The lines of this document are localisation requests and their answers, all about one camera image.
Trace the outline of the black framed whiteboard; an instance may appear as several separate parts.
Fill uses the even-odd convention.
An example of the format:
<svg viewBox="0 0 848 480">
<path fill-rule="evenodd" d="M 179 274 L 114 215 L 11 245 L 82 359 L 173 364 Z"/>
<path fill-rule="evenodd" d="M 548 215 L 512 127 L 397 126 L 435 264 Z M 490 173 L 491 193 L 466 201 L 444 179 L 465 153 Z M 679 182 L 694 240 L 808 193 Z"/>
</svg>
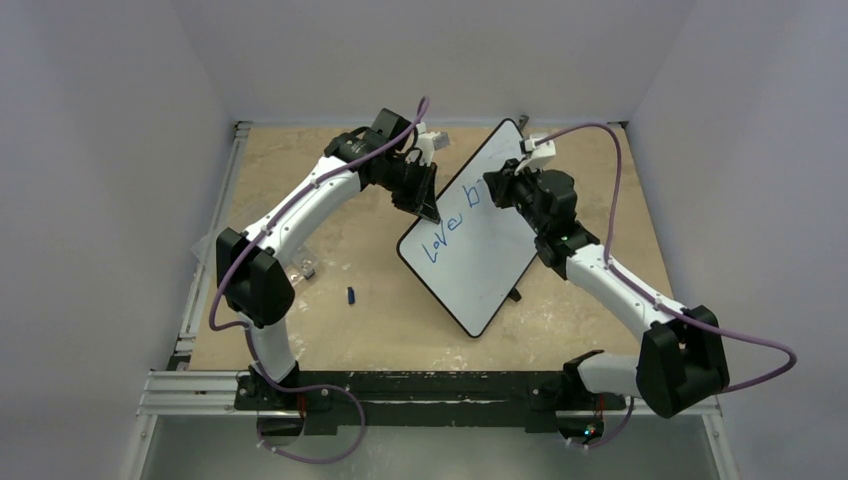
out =
<svg viewBox="0 0 848 480">
<path fill-rule="evenodd" d="M 396 251 L 471 338 L 480 337 L 536 256 L 532 229 L 497 208 L 483 174 L 521 155 L 515 121 L 502 120 L 437 196 L 440 222 L 413 222 Z"/>
</svg>

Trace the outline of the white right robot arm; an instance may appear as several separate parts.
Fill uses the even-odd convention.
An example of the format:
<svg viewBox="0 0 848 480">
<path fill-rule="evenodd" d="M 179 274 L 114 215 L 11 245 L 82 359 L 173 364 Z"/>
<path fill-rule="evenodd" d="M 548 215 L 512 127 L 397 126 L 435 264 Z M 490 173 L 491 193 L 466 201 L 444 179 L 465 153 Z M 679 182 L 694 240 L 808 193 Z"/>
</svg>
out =
<svg viewBox="0 0 848 480">
<path fill-rule="evenodd" d="M 561 392 L 569 404 L 584 407 L 609 393 L 641 399 L 670 418 L 728 387 L 716 315 L 663 295 L 615 260 L 578 221 L 570 175 L 519 170 L 511 159 L 483 180 L 496 207 L 515 209 L 529 225 L 542 263 L 599 301 L 639 342 L 635 356 L 595 350 L 567 362 Z"/>
</svg>

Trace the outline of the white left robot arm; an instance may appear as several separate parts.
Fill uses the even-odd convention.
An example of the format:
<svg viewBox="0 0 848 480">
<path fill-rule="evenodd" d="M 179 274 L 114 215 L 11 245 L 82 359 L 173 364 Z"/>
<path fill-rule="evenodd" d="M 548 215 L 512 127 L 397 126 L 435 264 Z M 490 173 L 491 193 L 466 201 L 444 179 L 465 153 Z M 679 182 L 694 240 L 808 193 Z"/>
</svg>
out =
<svg viewBox="0 0 848 480">
<path fill-rule="evenodd" d="M 208 324 L 214 331 L 244 331 L 250 371 L 272 408 L 287 408 L 308 390 L 298 383 L 288 339 L 285 317 L 295 290 L 286 264 L 325 220 L 371 185 L 388 191 L 396 209 L 439 222 L 433 157 L 448 144 L 447 134 L 428 130 L 420 117 L 382 109 L 371 125 L 331 139 L 307 177 L 268 213 L 240 231 L 218 234 Z"/>
</svg>

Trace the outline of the black base beam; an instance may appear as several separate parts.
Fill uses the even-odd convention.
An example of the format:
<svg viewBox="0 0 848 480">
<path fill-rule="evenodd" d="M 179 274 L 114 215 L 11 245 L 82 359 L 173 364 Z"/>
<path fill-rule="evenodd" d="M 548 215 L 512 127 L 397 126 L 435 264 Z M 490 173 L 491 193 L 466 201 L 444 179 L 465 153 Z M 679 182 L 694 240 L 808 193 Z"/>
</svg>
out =
<svg viewBox="0 0 848 480">
<path fill-rule="evenodd" d="M 290 414 L 288 430 L 333 435 L 342 426 L 520 428 L 594 440 L 622 395 L 576 386 L 556 371 L 331 371 L 295 369 L 278 390 L 255 368 L 236 377 L 234 407 L 261 417 Z"/>
</svg>

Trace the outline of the aluminium frame rail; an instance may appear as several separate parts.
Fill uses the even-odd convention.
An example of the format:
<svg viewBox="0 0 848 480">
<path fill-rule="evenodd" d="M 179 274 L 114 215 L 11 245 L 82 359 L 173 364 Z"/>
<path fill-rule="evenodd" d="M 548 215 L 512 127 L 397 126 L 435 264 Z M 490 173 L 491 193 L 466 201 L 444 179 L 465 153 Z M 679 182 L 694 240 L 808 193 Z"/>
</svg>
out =
<svg viewBox="0 0 848 480">
<path fill-rule="evenodd" d="M 139 417 L 226 415 L 234 412 L 235 372 L 192 371 L 187 367 L 195 350 L 198 333 L 207 324 L 204 312 L 216 280 L 214 238 L 226 226 L 252 126 L 250 121 L 239 121 L 234 126 L 234 138 L 209 227 L 190 249 L 198 263 L 169 367 L 164 371 L 149 373 L 137 409 Z"/>
</svg>

